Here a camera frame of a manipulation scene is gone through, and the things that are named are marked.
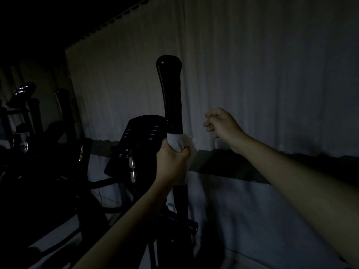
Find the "person's right hand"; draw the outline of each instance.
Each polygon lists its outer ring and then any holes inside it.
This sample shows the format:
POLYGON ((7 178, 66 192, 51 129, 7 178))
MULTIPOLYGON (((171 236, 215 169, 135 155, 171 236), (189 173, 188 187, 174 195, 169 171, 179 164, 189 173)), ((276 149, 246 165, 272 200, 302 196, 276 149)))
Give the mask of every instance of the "person's right hand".
POLYGON ((236 149, 236 140, 246 136, 232 115, 222 108, 216 108, 205 114, 207 121, 203 126, 208 132, 213 132, 215 138, 224 140, 235 153, 239 153, 236 149))

